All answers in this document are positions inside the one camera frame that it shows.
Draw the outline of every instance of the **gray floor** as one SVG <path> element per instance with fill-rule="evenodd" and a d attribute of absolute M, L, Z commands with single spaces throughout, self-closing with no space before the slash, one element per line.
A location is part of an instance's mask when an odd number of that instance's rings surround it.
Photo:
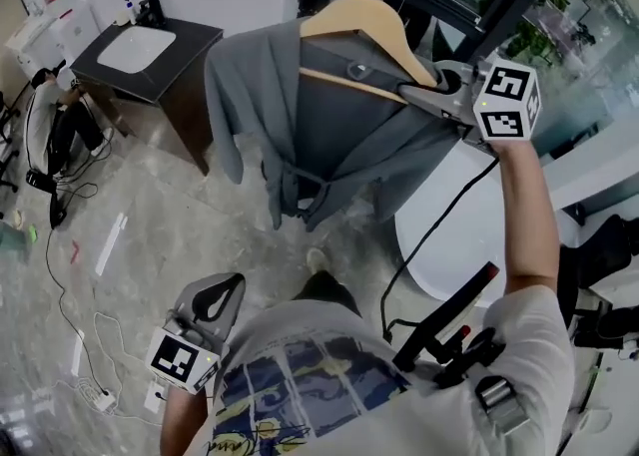
<path fill-rule="evenodd" d="M 77 336 L 60 313 L 61 290 L 45 265 L 49 200 L 24 184 L 22 154 L 13 168 L 21 190 L 7 196 L 7 189 L 0 189 L 0 207 L 8 221 L 19 210 L 24 226 L 33 224 L 39 237 L 26 256 L 0 254 L 0 423 L 12 429 L 26 454 L 159 454 L 155 424 L 162 420 L 162 409 L 154 414 L 144 408 L 153 376 L 139 359 L 182 287 L 208 274 L 234 270 L 246 276 L 242 325 L 302 288 L 310 276 L 306 252 L 320 246 L 331 255 L 335 275 L 355 296 L 371 330 L 380 333 L 378 303 L 394 272 L 388 235 L 392 226 L 370 218 L 371 205 L 364 196 L 313 233 L 291 219 L 274 231 L 259 150 L 248 138 L 240 138 L 240 145 L 246 171 L 243 183 L 235 186 L 213 150 L 211 172 L 204 178 L 195 166 L 135 138 L 117 138 L 112 155 L 83 178 L 94 181 L 98 193 L 89 200 L 73 199 L 68 220 L 51 237 L 51 268 L 67 287 L 64 310 L 86 334 L 102 385 L 121 390 L 111 416 L 84 399 L 92 383 L 86 357 L 80 377 L 71 374 Z M 128 223 L 98 276 L 96 262 L 119 213 Z M 71 264 L 73 242 L 79 253 Z M 406 280 L 389 298 L 388 315 L 416 319 L 436 306 Z M 123 341 L 118 324 L 98 315 L 104 351 L 100 348 L 95 312 L 120 321 Z M 394 345 L 402 344 L 407 332 L 401 331 Z"/>

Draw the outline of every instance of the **white sink basin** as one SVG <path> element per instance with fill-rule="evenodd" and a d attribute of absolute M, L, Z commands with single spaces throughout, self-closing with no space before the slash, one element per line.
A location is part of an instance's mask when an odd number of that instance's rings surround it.
<path fill-rule="evenodd" d="M 139 73 L 148 68 L 176 39 L 173 32 L 131 27 L 104 49 L 98 64 L 124 73 Z"/>

